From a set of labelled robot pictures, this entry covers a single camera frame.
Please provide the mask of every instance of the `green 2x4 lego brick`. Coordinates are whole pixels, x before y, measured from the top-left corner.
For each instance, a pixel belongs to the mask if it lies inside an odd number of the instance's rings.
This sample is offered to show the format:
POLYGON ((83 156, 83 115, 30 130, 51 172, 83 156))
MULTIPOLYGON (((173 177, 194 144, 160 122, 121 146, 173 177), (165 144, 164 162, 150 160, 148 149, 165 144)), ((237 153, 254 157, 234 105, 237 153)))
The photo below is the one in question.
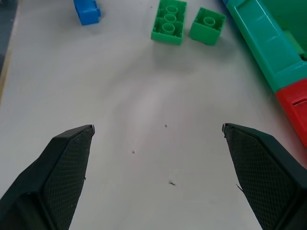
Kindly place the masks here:
POLYGON ((200 8, 190 31, 190 38, 207 45, 215 45, 225 23, 226 16, 200 8))
POLYGON ((186 2, 160 0, 151 39, 180 45, 183 40, 186 10, 186 2))

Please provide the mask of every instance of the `lego stud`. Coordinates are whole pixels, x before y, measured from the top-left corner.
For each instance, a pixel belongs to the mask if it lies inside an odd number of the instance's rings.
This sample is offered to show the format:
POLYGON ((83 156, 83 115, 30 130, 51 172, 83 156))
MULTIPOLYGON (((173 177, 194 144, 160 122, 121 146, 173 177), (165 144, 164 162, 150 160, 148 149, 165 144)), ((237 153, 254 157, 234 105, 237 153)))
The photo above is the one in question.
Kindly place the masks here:
POLYGON ((174 23, 174 22, 177 20, 176 16, 173 15, 173 14, 166 14, 166 15, 164 16, 164 19, 165 19, 168 23, 174 23))
POLYGON ((175 32, 175 27, 171 23, 165 23, 162 25, 162 33, 166 35, 173 35, 175 32))
POLYGON ((204 23, 206 26, 208 26, 208 27, 210 27, 210 28, 213 28, 214 25, 215 25, 215 20, 214 20, 212 17, 205 17, 205 18, 203 19, 203 23, 204 23))
POLYGON ((167 13, 173 14, 173 15, 176 15, 178 13, 178 9, 176 6, 167 6, 166 11, 167 13))

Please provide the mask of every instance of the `white tabletop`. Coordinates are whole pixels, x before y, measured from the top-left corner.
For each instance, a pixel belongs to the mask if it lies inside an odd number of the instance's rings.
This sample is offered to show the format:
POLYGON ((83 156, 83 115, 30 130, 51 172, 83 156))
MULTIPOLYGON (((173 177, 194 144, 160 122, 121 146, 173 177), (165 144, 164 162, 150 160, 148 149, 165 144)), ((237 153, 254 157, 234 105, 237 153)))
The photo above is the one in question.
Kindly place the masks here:
POLYGON ((200 7, 223 5, 188 1, 173 46, 150 40, 158 2, 100 0, 90 26, 72 0, 22 2, 0 107, 0 196, 53 136, 94 124, 70 229, 261 229, 222 124, 272 134, 304 166, 306 153, 229 17, 215 46, 189 38, 200 7))

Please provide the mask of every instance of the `teal plastic tray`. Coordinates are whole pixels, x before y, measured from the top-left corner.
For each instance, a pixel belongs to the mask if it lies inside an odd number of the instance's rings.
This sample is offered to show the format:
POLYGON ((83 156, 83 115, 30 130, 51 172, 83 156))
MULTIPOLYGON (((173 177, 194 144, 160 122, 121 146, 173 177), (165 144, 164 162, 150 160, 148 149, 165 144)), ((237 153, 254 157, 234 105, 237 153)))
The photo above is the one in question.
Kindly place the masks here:
POLYGON ((226 4, 274 92, 307 78, 306 0, 226 4))

